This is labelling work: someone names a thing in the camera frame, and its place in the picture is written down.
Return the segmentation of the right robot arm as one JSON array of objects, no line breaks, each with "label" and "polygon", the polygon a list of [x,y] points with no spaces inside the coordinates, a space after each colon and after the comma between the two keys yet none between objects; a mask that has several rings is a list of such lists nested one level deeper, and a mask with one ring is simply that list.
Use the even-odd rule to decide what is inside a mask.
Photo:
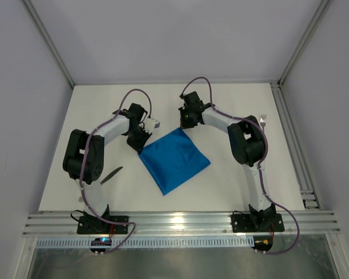
[{"label": "right robot arm", "polygon": [[232,155],[241,164],[247,179],[250,194],[249,224],[256,231],[271,228],[276,217],[276,207],[267,198],[265,187],[261,185],[265,175],[263,160],[266,157],[266,139],[257,119],[236,117],[216,108],[211,103],[203,103],[197,92],[181,94],[184,104],[179,108],[180,128],[193,128],[199,124],[212,126],[229,137]]}]

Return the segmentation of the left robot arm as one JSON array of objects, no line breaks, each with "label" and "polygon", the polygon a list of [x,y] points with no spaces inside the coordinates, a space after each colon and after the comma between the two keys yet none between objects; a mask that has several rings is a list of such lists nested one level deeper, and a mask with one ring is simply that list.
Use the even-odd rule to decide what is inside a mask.
[{"label": "left robot arm", "polygon": [[63,170],[79,184],[85,212],[101,221],[109,212],[102,193],[100,176],[104,169],[105,147],[119,136],[126,137],[127,145],[138,154],[160,122],[141,106],[132,103],[126,110],[117,110],[111,117],[90,131],[75,129],[71,132]]}]

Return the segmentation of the blue cloth napkin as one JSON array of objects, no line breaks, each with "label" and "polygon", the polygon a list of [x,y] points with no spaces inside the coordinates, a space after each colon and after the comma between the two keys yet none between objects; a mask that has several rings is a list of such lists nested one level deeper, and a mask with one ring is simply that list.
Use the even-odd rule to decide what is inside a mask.
[{"label": "blue cloth napkin", "polygon": [[138,157],[163,195],[175,190],[211,164],[180,128],[145,146]]}]

